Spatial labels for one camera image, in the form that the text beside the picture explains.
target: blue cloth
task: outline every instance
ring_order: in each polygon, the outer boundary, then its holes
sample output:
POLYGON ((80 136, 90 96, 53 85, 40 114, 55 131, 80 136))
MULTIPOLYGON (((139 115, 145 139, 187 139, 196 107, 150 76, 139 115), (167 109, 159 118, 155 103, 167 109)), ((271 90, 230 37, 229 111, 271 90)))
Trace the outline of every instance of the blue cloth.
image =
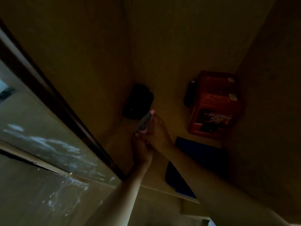
MULTIPOLYGON (((175 145, 209 171, 212 171, 220 177, 226 177, 227 154, 223 149, 197 143, 182 137, 177 138, 175 145)), ((176 192, 196 198, 190 187, 171 162, 169 162, 167 166, 165 181, 175 188, 176 192)))

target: label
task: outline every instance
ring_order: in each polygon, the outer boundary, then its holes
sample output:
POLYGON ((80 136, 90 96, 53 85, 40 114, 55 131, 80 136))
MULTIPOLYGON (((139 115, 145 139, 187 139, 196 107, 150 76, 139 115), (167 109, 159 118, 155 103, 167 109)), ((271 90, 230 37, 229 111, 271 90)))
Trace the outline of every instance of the label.
POLYGON ((228 78, 228 81, 231 83, 235 83, 234 78, 228 78))
POLYGON ((236 97, 235 94, 229 94, 229 98, 230 98, 230 100, 232 100, 232 101, 237 101, 237 97, 236 97))

